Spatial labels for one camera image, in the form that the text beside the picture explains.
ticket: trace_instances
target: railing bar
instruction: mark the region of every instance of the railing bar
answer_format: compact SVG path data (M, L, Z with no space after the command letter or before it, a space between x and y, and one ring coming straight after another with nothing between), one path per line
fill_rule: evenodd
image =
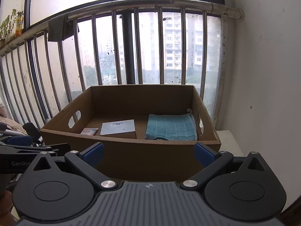
M36 114L35 114L35 112L34 112L34 110L33 110L32 105L31 105L31 101L30 101L29 94L28 94L28 91L27 91L27 88L26 88L26 84L25 84L25 80L24 80L24 74L23 74L23 69L22 69L22 64L21 64L21 57L20 57L20 47L19 47L19 44L17 44L17 54L18 54L19 68L20 68L21 79L22 79L22 84L23 84L23 88L24 88L24 91L25 91L26 99L27 99L27 101L28 101L28 105L29 105L31 114L33 115L33 119L34 119L35 122L36 122L37 128L40 129L41 127L40 127L40 125L39 125L39 123L38 123Z
M97 74L98 85L102 85L99 55L98 55L98 42L97 42L97 31L96 31L96 18L92 15L92 36L93 36L93 48L94 48L94 60Z
M136 41L136 58L137 58L138 83L143 84L141 44L140 44L140 28L139 28L139 11L138 11L137 8L134 9L134 25L135 25L135 41Z
M77 19L73 20L74 26L74 44L75 44L75 53L76 53L76 61L79 73L80 85L82 86L82 91L86 90L84 74L82 72L82 63L80 61L80 53L79 53L79 42L78 42L78 28L77 28Z
M29 118L29 115L28 115L28 112L27 112L27 109L26 109L26 107L25 107L25 104L24 104L22 95L21 95L20 86L19 86L19 82L18 82L18 78L17 78L17 73L16 73L15 62L14 62L13 50L11 50L11 64L12 64L12 67L13 67L13 73L14 73L14 77L15 77L15 81L16 81L16 85L17 85L17 91L18 91L18 94L19 94L19 96L20 96L20 101L21 101L21 104L22 104L22 106L23 106L24 113L25 113L25 115L26 115L27 120L28 120L29 122L31 122L31 121L30 121L30 118Z
M164 84L164 42L162 7L158 7L160 84Z
M206 81L206 67L207 67L207 12L203 12L203 60L202 60L202 77L200 97L204 100L205 81Z
M120 59L119 59L119 47L118 47L118 35L117 35L116 10L112 11L112 26L113 26L113 42L114 42L114 53L115 53L117 83L118 84L122 84L122 81L121 81L121 69L120 69Z
M34 95L34 97L35 97L35 100L36 100L36 104L37 104L38 110L39 110L39 112L40 112L40 115L41 115L41 118L42 118L42 120L43 120L43 123L45 124L45 117L44 117L43 112L42 112L42 110L41 110L41 106L40 106L40 103L39 103L39 101L38 101L36 89L34 88L34 84L33 84L33 78L32 78L32 75L31 75L31 70L30 70L30 65L29 65L29 59L28 59L27 43L28 43L27 40L25 40L25 42L24 42L24 47L25 47L25 58L26 58L26 63L27 63L27 69L28 69L30 84L31 84L31 88L32 88L32 90L33 90L33 95Z
M181 84L186 84L186 11L181 8L181 26L182 26L182 79Z
M9 80L9 83L10 83L10 86L11 86L11 91L13 92L13 97L14 97L14 100L15 100L15 102L16 102L16 106L17 106L18 112L20 113L20 117L21 117L23 123L25 124L26 122L25 122L25 119L24 119L24 117L23 117L23 115L22 115L21 109L20 109L20 107L19 107L19 105L18 105L17 98L16 98L16 94L15 94L15 91L14 91L14 88L13 88L13 82L12 82L12 80L11 80L11 75L10 75L10 73L9 73L8 60L7 60L7 53L5 53L5 61L6 61L6 68L7 68L8 80Z
M65 90L66 90L67 100L70 103L72 101L72 95L71 95L71 89L70 89L67 70L66 70L66 63L65 63L62 41L58 41L58 55L60 58L61 71L62 71L63 82L64 82L64 86L65 86ZM73 119L74 119L75 123L78 121L76 114L73 114Z
M47 67L48 67L48 72L49 72L49 77L50 77L50 82L51 82L51 86L52 86L53 95L55 97L55 102L58 106L58 111L61 111L62 108L61 108L60 101L58 99L57 91L55 89L55 83L54 83L53 75L52 75L52 71L51 71L51 64L50 64L49 51L48 51L48 42L47 42L47 31L46 30L44 31L44 44L45 44Z
M11 101L11 97L9 96L7 84L6 84L5 77L4 77L4 70L3 70L2 56L0 56L0 63L1 63L0 74L1 74L1 80L2 80L2 85L3 85L3 90L4 90L4 93L5 93L5 96L6 96L7 103L8 103L8 106L9 106L9 108L10 108L11 114L12 114L12 116L13 116L13 119L14 119L16 122L18 122L18 118L17 118L16 112L15 112L15 110L14 110L14 107L13 107L13 104L12 104L12 101Z
M225 84L225 70L227 63L227 48L228 48L228 16L221 17L221 52L219 58L219 77L216 88L216 97L212 114L213 126L216 127L219 112L222 105L222 93Z
M47 99L46 91L45 91L45 88L44 88L44 84L43 84L41 68L40 68L40 63L39 63L39 56L38 56L37 36L36 35L33 37L33 44L34 44L34 48L35 48L36 63L37 63L38 75L39 75L39 79L40 79L42 92L43 92L43 95L44 95L45 103L46 103L50 118L53 118L52 111L51 111L51 108L50 108L50 105L49 105L49 102L48 102L48 99Z

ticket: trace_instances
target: window frame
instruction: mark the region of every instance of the window frame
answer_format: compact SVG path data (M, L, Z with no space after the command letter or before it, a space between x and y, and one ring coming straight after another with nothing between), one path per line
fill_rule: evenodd
M58 12L56 14L53 14L45 19L40 20L39 22L35 23L35 24L30 24L30 9L31 9L31 0L25 0L25 4L24 4L24 31L27 31L45 21L48 21L49 19L61 15L63 13L67 13L70 11L73 11L75 9L79 9L79 8L83 8L83 7L87 7L87 6L91 6L91 5L96 5L96 4L100 4L100 3L104 3L104 2L109 2L109 1L115 1L115 0L97 0L97 1L93 1L90 3L84 3L75 7L71 7L69 9L66 9L64 11ZM200 1L206 1L206 2L211 2L211 3L217 3L217 4L225 4L225 0L200 0ZM132 32L132 20L131 20L131 14L132 11L123 11L122 12L122 27L123 27L123 40L124 40L124 45L128 45L128 53L125 53L125 67L126 67L126 72L128 72L127 75L127 84L134 84L135 82L135 74L134 74L134 57L133 57L133 38L131 35ZM33 76L33 81L34 83L37 82L37 76L33 70L33 54L32 54L32 48L31 48L31 40L27 41L27 48L28 48L28 58L29 58L29 62L30 62L30 67L31 67L31 74ZM38 88L38 86L35 84L35 90L37 92L37 98L38 101L40 103L44 118L47 119L48 115L46 112L46 108L44 106L43 103L43 99L42 99L42 95L40 93L40 90Z

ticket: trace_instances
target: small box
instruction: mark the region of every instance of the small box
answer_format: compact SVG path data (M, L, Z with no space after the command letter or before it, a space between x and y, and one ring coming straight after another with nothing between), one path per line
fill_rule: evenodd
M100 136L122 139L136 139L134 120L105 122Z

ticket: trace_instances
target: beige fabric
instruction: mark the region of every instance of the beige fabric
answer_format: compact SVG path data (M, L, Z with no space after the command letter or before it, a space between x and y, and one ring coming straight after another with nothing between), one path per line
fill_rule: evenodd
M1 98L0 98L0 115L7 117L7 110Z
M21 124L9 119L8 117L3 117L2 115L0 115L0 122L6 123L7 127L12 129L13 131L27 134Z

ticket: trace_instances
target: box handle hole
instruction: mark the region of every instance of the box handle hole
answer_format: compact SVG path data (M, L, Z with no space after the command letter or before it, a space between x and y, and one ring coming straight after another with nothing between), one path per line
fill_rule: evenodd
M68 123L68 126L69 126L70 129L75 125L75 123L76 123L77 121L79 121L79 119L81 118L81 116L82 116L82 113L80 113L80 111L77 111L77 112L75 112L75 113L70 117L69 123Z

